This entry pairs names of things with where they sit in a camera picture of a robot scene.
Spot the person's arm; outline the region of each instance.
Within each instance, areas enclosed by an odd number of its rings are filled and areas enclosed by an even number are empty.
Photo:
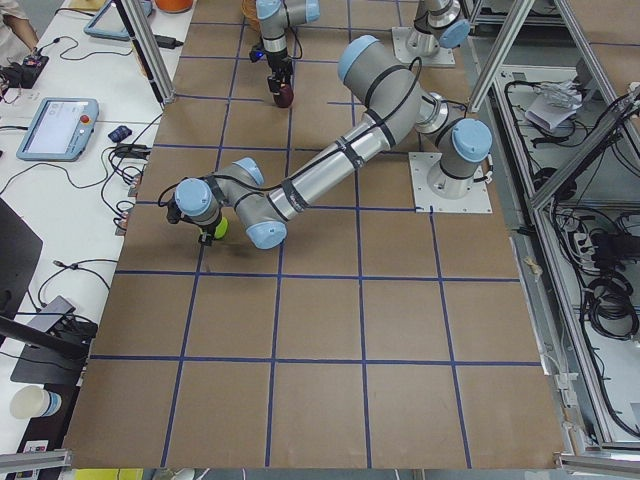
[[[13,33],[22,40],[29,50],[33,51],[38,45],[38,36],[33,29],[29,20],[26,18],[18,18],[13,15],[4,15],[4,23],[13,30]]]

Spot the person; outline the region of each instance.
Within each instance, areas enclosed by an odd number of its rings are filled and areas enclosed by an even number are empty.
[[[38,36],[17,0],[0,0],[0,66],[22,63],[33,52]]]

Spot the white cup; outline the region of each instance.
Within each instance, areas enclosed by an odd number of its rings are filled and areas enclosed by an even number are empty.
[[[29,385],[16,392],[9,405],[11,415],[18,419],[49,417],[62,405],[62,397],[42,387]]]

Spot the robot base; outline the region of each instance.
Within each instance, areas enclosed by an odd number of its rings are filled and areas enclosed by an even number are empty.
[[[469,193],[457,200],[442,198],[431,190],[427,175],[431,167],[440,160],[440,156],[439,153],[409,153],[416,212],[429,213],[433,209],[439,213],[493,213],[484,182],[474,183]],[[482,168],[478,167],[475,176],[480,178],[483,175]]]
[[[410,27],[393,27],[393,53],[402,63],[411,63],[415,55],[407,50],[407,38],[413,29]],[[422,65],[425,67],[455,67],[456,61],[453,57],[453,50],[450,48],[440,48],[431,57],[422,57]]]

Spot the tablet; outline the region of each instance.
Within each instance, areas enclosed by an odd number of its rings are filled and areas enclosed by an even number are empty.
[[[84,151],[98,118],[92,98],[45,98],[22,139],[22,160],[72,162]]]
[[[145,15],[151,15],[153,11],[151,0],[140,0],[140,6]],[[129,40],[129,34],[127,33],[127,29],[124,28],[122,19],[113,0],[105,2],[102,8],[84,27],[84,33],[92,37]]]

